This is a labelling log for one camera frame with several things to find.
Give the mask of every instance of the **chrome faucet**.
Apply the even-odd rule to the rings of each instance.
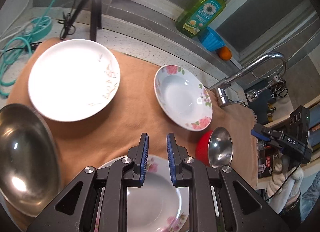
[[[218,101],[218,106],[225,107],[225,106],[235,104],[235,103],[242,103],[243,100],[237,101],[237,102],[230,102],[228,96],[225,93],[225,89],[230,87],[232,82],[238,80],[239,78],[243,77],[244,75],[246,75],[250,71],[254,70],[258,66],[263,64],[264,62],[271,60],[271,59],[281,59],[282,60],[282,70],[279,74],[279,76],[282,77],[284,75],[285,71],[287,70],[287,66],[288,66],[287,60],[285,59],[284,55],[282,55],[279,52],[268,52],[268,53],[262,55],[261,57],[257,58],[255,61],[248,64],[246,67],[241,69],[236,74],[234,74],[228,78],[225,77],[224,79],[220,80],[218,83],[214,84],[213,86],[211,86],[209,88],[213,93],[215,93],[215,95],[217,97],[217,101]],[[258,91],[254,90],[254,89],[248,91],[246,94],[248,100],[250,102],[256,100],[258,98],[259,94],[262,93],[263,91],[267,90],[269,87],[271,87],[272,84],[273,84],[273,81],[269,82],[269,84],[266,87],[264,87]]]

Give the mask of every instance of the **blue cup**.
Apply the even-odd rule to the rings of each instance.
[[[203,30],[201,35],[198,37],[201,44],[209,51],[215,51],[225,46],[225,43],[221,37],[210,27]]]

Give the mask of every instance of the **metal bowl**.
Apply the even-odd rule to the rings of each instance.
[[[223,128],[216,128],[209,139],[208,158],[213,168],[230,165],[233,156],[233,143],[229,132]]]
[[[36,217],[61,190],[58,154],[42,117],[22,104],[0,110],[0,192]]]

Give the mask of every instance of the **lamp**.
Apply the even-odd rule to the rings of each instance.
[[[84,8],[89,0],[81,0],[78,7],[76,8],[73,15],[69,12],[67,15],[63,13],[63,19],[59,20],[58,23],[63,25],[60,33],[60,39],[64,40],[67,35],[74,34],[76,28],[73,26],[76,18],[78,17],[81,10]],[[91,17],[90,17],[90,40],[96,41],[97,39],[97,28],[102,29],[101,25],[101,13],[102,0],[92,0],[91,4]]]

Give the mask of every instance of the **silver bolt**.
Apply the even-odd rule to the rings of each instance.
[[[184,158],[184,161],[185,161],[186,163],[193,163],[195,160],[194,160],[194,158],[192,158],[192,157],[186,157],[186,158]]]
[[[223,172],[226,172],[226,173],[229,173],[229,172],[231,172],[232,171],[232,168],[230,167],[230,166],[223,166],[222,167],[222,171]]]
[[[85,169],[84,169],[84,172],[85,173],[91,173],[91,172],[93,172],[94,171],[94,167],[92,167],[92,166],[88,166],[88,167],[86,167]]]
[[[123,157],[121,160],[123,163],[129,163],[131,161],[131,158],[129,157]]]

